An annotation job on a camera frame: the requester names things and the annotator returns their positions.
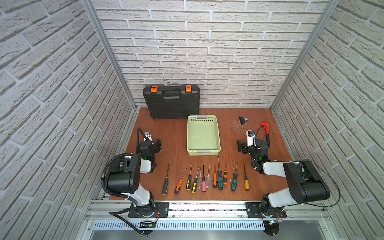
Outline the yellow orange handle screwdriver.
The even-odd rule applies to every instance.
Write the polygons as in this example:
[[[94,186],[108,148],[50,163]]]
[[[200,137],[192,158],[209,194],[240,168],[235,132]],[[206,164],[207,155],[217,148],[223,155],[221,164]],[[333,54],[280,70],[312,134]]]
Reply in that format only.
[[[247,176],[247,173],[246,173],[245,164],[244,164],[244,175],[245,175],[245,180],[244,180],[245,190],[249,191],[250,190],[250,184],[249,184],[248,176]]]

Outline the orange short screwdriver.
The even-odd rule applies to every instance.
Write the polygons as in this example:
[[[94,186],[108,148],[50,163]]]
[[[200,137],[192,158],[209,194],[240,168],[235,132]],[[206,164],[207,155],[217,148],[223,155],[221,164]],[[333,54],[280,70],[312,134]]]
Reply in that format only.
[[[227,162],[225,162],[225,170],[224,170],[224,173],[223,173],[223,184],[224,185],[228,184]]]

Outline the black yellow long screwdriver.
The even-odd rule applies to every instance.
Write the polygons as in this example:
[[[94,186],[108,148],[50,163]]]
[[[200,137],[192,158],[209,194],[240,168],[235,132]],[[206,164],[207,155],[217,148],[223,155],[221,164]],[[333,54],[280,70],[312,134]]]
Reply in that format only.
[[[167,167],[167,174],[166,174],[165,181],[164,181],[164,184],[163,184],[163,189],[162,189],[162,195],[163,195],[163,196],[166,196],[167,193],[168,193],[168,186],[169,186],[169,168],[170,168],[170,164],[168,164],[168,167]]]

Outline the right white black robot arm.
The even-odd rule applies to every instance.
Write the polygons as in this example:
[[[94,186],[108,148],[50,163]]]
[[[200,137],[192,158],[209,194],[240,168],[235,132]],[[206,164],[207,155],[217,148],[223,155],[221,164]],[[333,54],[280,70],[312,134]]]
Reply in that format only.
[[[237,141],[237,145],[238,152],[251,156],[251,166],[259,174],[287,180],[287,188],[263,195],[258,206],[263,217],[281,217],[284,207],[329,199],[331,191],[311,161],[271,161],[268,142],[263,140],[251,145]]]

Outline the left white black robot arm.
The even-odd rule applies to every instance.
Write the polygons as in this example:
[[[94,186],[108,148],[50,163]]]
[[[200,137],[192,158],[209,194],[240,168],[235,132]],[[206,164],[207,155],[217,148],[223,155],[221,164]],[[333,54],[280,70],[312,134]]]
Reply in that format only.
[[[160,140],[145,140],[138,147],[136,154],[123,153],[109,160],[103,169],[101,184],[110,196],[131,201],[134,211],[149,218],[156,212],[155,200],[140,184],[140,176],[155,170],[155,154],[162,150],[162,145]]]

